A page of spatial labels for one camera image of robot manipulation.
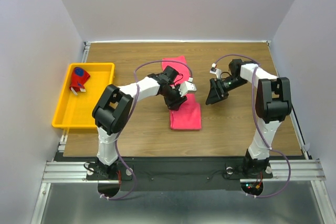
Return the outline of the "pink towel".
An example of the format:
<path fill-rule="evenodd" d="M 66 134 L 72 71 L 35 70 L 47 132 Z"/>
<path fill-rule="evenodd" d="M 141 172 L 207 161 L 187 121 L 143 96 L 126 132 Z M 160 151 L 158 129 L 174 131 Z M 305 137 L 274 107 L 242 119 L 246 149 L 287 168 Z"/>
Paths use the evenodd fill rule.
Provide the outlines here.
<path fill-rule="evenodd" d="M 188 81 L 191 77 L 187 62 L 184 56 L 176 58 L 163 58 L 161 63 L 164 70 L 167 66 L 174 68 L 180 75 L 175 78 L 175 84 Z M 201 106 L 196 101 L 194 94 L 186 95 L 187 101 L 184 102 L 178 111 L 170 111 L 170 129 L 197 131 L 202 128 Z"/>

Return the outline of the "red and blue patterned towel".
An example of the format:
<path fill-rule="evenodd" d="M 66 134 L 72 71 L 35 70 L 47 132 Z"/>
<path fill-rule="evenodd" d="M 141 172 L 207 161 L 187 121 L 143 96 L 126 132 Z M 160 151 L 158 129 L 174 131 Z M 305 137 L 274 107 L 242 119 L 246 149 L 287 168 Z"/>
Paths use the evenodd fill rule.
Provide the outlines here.
<path fill-rule="evenodd" d="M 78 95 L 79 89 L 85 89 L 85 83 L 89 80 L 90 74 L 83 68 L 75 67 L 70 78 L 69 89 L 74 95 Z"/>

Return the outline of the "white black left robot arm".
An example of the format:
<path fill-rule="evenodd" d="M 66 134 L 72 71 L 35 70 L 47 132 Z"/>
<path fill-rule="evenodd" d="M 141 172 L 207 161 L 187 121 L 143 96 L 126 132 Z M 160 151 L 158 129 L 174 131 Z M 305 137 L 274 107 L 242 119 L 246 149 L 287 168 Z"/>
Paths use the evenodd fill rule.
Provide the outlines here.
<path fill-rule="evenodd" d="M 187 101 L 187 95 L 196 91 L 192 77 L 175 84 L 179 74 L 167 66 L 163 72 L 151 73 L 141 81 L 120 87 L 110 84 L 105 88 L 92 112 L 98 130 L 98 153 L 94 164 L 87 166 L 88 171 L 106 179 L 117 176 L 116 142 L 138 101 L 161 95 L 169 110 L 179 110 Z"/>

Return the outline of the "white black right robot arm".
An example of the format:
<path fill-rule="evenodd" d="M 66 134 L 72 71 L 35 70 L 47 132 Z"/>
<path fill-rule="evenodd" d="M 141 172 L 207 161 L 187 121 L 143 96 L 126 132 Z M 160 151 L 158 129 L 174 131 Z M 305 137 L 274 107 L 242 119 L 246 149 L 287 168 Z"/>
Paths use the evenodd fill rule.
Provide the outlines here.
<path fill-rule="evenodd" d="M 292 111 L 290 81 L 266 72 L 252 59 L 233 59 L 229 63 L 228 77 L 213 63 L 210 73 L 210 90 L 206 104 L 215 104 L 228 98 L 229 92 L 251 83 L 252 111 L 256 132 L 246 151 L 242 173 L 253 177 L 264 172 L 269 164 L 272 142 L 281 123 Z"/>

